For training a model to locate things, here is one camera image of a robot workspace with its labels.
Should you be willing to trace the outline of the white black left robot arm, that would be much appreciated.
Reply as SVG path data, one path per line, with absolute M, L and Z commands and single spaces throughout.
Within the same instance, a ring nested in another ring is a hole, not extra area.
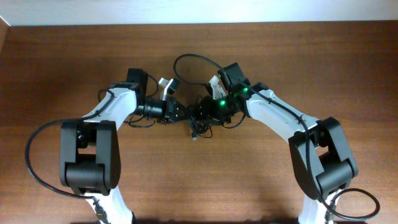
M 131 114 L 173 123 L 187 116 L 172 97 L 177 79 L 160 79 L 158 99 L 147 97 L 147 72 L 131 68 L 123 82 L 112 83 L 106 96 L 79 121 L 64 121 L 60 138 L 60 181 L 84 196 L 100 223 L 134 223 L 118 183 L 121 176 L 118 129 Z

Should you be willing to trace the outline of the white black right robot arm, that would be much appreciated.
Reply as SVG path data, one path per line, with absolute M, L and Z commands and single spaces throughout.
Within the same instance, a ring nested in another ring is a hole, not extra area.
M 282 101 L 265 84 L 251 84 L 237 63 L 221 68 L 194 107 L 197 121 L 222 125 L 242 112 L 265 124 L 289 145 L 295 179 L 304 192 L 297 223 L 333 223 L 336 204 L 358 174 L 358 165 L 340 122 L 320 120 Z

